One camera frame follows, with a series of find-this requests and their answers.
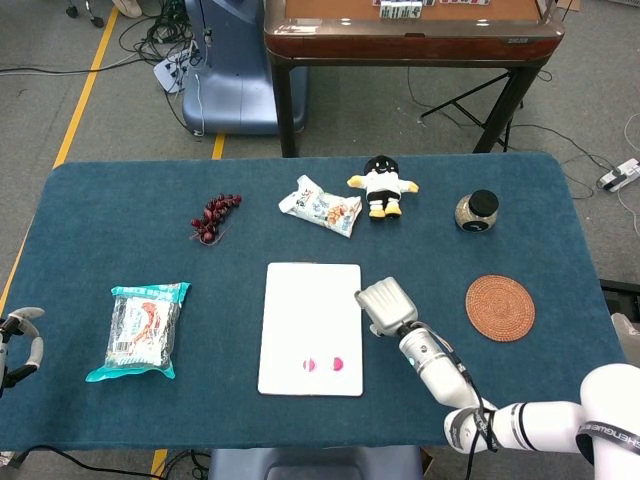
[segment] table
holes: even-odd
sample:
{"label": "table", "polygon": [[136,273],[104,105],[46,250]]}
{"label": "table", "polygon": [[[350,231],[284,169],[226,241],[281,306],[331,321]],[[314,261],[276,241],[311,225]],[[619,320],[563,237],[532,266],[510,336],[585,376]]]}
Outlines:
{"label": "table", "polygon": [[378,18],[371,0],[266,0],[283,157],[297,155],[290,71],[300,65],[506,68],[511,75],[475,153],[489,152],[564,35],[542,0],[424,7],[420,19]]}
{"label": "table", "polygon": [[[281,214],[278,202],[307,174],[327,191],[346,186],[365,158],[65,164],[49,177],[9,294],[7,311],[38,305],[40,371],[0,400],[0,449],[437,445],[449,411],[398,350],[363,328],[359,398],[263,396],[257,391],[267,265],[356,263],[362,285],[392,275],[465,361],[483,396],[579,399],[582,378],[623,361],[580,224],[557,162],[542,154],[401,157],[401,177],[421,186],[403,218],[361,214],[350,239]],[[444,179],[441,172],[447,169]],[[459,230],[458,200],[489,188],[502,202],[489,232]],[[241,207],[215,247],[189,240],[190,219],[219,192]],[[497,344],[466,318],[480,275],[521,282],[537,309],[524,339]],[[96,384],[116,285],[191,282],[172,355],[158,372]],[[363,316],[365,325],[369,320]],[[12,339],[10,361],[26,355]]]}

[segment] snack bag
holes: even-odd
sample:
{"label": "snack bag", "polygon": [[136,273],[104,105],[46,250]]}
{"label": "snack bag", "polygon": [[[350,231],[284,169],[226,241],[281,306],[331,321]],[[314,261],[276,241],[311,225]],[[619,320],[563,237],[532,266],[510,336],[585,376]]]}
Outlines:
{"label": "snack bag", "polygon": [[171,352],[188,283],[115,287],[115,306],[104,365],[87,375],[99,382],[159,370],[175,378]]}
{"label": "snack bag", "polygon": [[309,177],[302,175],[298,179],[298,190],[285,197],[278,207],[282,213],[322,225],[349,238],[362,210],[362,200],[325,193]]}

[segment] yellow floor line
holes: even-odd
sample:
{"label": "yellow floor line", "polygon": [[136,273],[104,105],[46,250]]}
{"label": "yellow floor line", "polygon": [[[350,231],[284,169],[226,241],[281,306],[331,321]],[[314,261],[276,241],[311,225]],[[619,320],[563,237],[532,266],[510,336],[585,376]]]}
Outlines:
{"label": "yellow floor line", "polygon": [[[109,15],[109,20],[107,20],[107,26],[102,33],[102,39],[100,40],[100,45],[98,45],[98,50],[96,51],[95,57],[93,57],[91,70],[97,70],[102,64],[102,59],[104,58],[104,54],[107,51],[107,46],[109,45],[109,39],[111,38],[111,34],[113,33],[113,27],[115,27],[116,25],[116,18],[118,18],[118,10],[116,9],[116,7],[113,7],[111,9],[111,15]],[[73,142],[73,137],[76,134],[78,125],[80,124],[80,119],[82,118],[84,109],[87,106],[87,102],[89,101],[89,95],[91,95],[91,90],[93,89],[93,84],[95,83],[97,76],[98,74],[96,72],[89,73],[87,75],[87,80],[84,82],[84,88],[82,89],[82,93],[80,94],[80,98],[78,99],[78,104],[76,105],[76,109],[73,112],[73,116],[71,117],[71,122],[69,123],[69,127],[67,128],[67,133],[65,133],[64,139],[62,140],[62,145],[60,146],[60,150],[58,151],[58,156],[56,157],[56,161],[53,164],[53,168],[59,167],[67,159],[67,154],[69,153],[69,149],[71,148],[71,142]]]}
{"label": "yellow floor line", "polygon": [[169,450],[166,448],[162,448],[160,450],[156,450],[153,453],[153,462],[151,463],[151,474],[152,475],[160,475],[164,473],[165,462],[167,461],[167,455],[169,454]]}
{"label": "yellow floor line", "polygon": [[[107,26],[102,33],[102,38],[100,39],[98,50],[93,57],[93,62],[91,63],[90,70],[96,70],[100,68],[102,59],[104,58],[104,53],[106,52],[107,45],[109,44],[109,39],[111,38],[111,34],[113,33],[113,27],[116,24],[117,17],[118,10],[113,7],[113,9],[111,10],[111,15],[109,15],[109,20],[107,21]],[[71,148],[71,142],[73,142],[73,137],[75,136],[76,130],[78,129],[78,124],[80,123],[80,119],[82,118],[84,108],[87,106],[87,101],[89,100],[89,95],[91,94],[91,89],[93,88],[93,83],[95,82],[97,75],[97,73],[89,73],[87,76],[87,80],[84,83],[84,88],[82,89],[82,93],[80,94],[80,99],[78,100],[76,109],[73,112],[73,116],[71,117],[69,126],[67,127],[67,133],[62,140],[62,145],[60,146],[60,150],[58,151],[58,156],[56,157],[56,161],[53,164],[53,168],[62,165],[67,159],[67,154],[69,153],[69,149]],[[18,250],[18,255],[16,256],[15,261],[13,262],[13,267],[11,268],[11,272],[9,273],[9,278],[7,278],[7,282],[4,284],[2,296],[0,296],[0,313],[2,313],[2,311],[4,310],[4,306],[7,302],[7,297],[9,296],[9,288],[11,287],[13,276],[15,275],[18,264],[20,263],[22,249],[24,248],[24,242],[27,239],[29,228],[27,228],[27,233],[22,239],[22,245],[20,246],[20,250]]]}
{"label": "yellow floor line", "polygon": [[220,160],[222,158],[222,151],[224,150],[224,133],[218,133],[216,135],[216,141],[213,142],[213,152],[211,152],[211,160]]}

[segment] blue tablecloth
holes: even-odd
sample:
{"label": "blue tablecloth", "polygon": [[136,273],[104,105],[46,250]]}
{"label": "blue tablecloth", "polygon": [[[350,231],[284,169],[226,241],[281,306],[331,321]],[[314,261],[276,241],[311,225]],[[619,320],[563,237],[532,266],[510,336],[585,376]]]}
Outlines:
{"label": "blue tablecloth", "polygon": [[[257,391],[270,262],[356,263],[366,287],[395,276],[421,318],[456,347],[483,396],[579,400],[593,368],[623,361],[589,252],[556,161],[540,154],[399,158],[421,191],[404,216],[351,239],[277,208],[307,174],[337,195],[365,158],[67,164],[49,177],[5,314],[37,305],[45,359],[0,400],[0,449],[36,443],[103,447],[254,447],[441,444],[448,409],[398,351],[363,328],[360,398],[262,396]],[[488,188],[501,201],[494,229],[459,230],[458,200]],[[244,202],[213,248],[189,240],[190,219],[219,192]],[[521,282],[536,306],[532,331],[494,343],[467,319],[477,277]],[[177,326],[176,379],[158,372],[85,383],[102,364],[115,285],[192,283]],[[12,340],[10,361],[27,342]]]}

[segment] white board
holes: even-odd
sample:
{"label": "white board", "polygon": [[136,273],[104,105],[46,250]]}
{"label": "white board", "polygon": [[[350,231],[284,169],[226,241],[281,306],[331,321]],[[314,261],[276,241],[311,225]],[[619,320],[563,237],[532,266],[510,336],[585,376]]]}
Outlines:
{"label": "white board", "polygon": [[358,265],[269,264],[260,393],[362,395],[358,290]]}

